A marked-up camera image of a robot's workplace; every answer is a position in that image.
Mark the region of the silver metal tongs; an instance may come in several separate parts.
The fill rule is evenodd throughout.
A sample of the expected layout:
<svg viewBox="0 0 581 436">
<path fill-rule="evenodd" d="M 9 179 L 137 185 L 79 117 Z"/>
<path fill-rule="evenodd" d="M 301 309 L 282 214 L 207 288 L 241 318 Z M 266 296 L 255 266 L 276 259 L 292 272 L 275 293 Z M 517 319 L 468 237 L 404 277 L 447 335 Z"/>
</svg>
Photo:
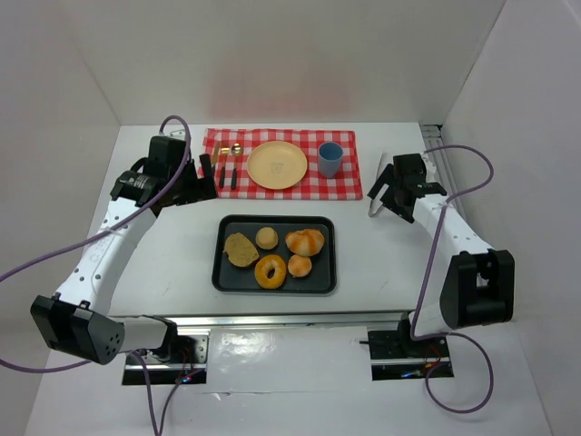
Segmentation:
<svg viewBox="0 0 581 436">
<path fill-rule="evenodd" d="M 371 186 L 368 192 L 368 197 L 370 198 L 368 217 L 374 217 L 383 208 L 383 203 L 380 200 L 380 197 L 386 191 L 385 187 L 386 184 L 383 181 L 382 174 L 389 163 L 390 163 L 390 154 L 387 152 L 382 153 L 379 159 L 374 184 Z"/>
</svg>

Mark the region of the small round tan muffin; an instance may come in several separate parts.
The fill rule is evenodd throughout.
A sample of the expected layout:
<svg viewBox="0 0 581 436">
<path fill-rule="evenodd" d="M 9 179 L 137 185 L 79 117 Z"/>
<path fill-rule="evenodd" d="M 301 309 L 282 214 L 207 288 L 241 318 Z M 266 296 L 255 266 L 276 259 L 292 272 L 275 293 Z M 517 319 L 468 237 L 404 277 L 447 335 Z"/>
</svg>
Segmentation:
<svg viewBox="0 0 581 436">
<path fill-rule="evenodd" d="M 272 250 L 278 245 L 279 236 L 273 228 L 262 227 L 256 233 L 255 242 L 262 250 Z"/>
</svg>

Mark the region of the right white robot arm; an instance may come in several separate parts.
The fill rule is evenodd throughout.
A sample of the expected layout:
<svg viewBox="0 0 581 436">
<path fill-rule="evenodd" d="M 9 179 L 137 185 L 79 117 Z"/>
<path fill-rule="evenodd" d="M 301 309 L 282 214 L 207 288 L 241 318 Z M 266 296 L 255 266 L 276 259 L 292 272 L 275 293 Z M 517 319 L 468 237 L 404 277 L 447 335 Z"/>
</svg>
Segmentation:
<svg viewBox="0 0 581 436">
<path fill-rule="evenodd" d="M 432 240 L 416 308 L 403 316 L 410 341 L 509 322 L 514 314 L 513 255 L 481 239 L 458 213 L 422 154 L 382 154 L 369 190 L 369 216 L 384 210 L 422 227 Z"/>
</svg>

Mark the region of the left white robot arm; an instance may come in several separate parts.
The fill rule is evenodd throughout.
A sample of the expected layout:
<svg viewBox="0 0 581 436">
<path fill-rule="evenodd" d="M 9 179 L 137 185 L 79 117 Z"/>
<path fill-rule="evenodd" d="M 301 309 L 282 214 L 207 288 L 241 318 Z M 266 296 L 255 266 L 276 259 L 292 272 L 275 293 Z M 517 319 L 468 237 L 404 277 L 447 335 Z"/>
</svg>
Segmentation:
<svg viewBox="0 0 581 436">
<path fill-rule="evenodd" d="M 152 137 L 149 153 L 116 180 L 100 228 L 71 275 L 51 297 L 37 296 L 30 313 L 46 345 L 105 365 L 120 353 L 152 352 L 163 362 L 187 342 L 157 315 L 109 317 L 113 293 L 137 244 L 162 209 L 216 198 L 211 157 L 185 158 L 186 142 Z"/>
</svg>

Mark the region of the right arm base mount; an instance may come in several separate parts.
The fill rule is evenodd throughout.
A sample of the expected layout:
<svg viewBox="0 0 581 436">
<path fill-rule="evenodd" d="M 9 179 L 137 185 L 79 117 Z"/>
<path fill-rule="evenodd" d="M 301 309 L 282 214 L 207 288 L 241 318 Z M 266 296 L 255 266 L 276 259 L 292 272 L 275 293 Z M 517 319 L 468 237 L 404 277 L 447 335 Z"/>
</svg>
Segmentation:
<svg viewBox="0 0 581 436">
<path fill-rule="evenodd" d="M 414 342 L 397 331 L 368 331 L 359 344 L 367 348 L 375 382 L 453 378 L 448 344 L 444 339 Z"/>
</svg>

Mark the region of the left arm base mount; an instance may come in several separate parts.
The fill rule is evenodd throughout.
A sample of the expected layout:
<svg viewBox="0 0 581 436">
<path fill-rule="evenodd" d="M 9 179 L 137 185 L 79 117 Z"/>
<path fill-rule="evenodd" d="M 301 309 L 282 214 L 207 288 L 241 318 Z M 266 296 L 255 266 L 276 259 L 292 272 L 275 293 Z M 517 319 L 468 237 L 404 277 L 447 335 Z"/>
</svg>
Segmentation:
<svg viewBox="0 0 581 436">
<path fill-rule="evenodd" d="M 153 351 L 139 351 L 152 386 L 203 385 L 207 382 L 210 331 L 180 329 L 173 340 L 171 352 L 160 357 Z"/>
</svg>

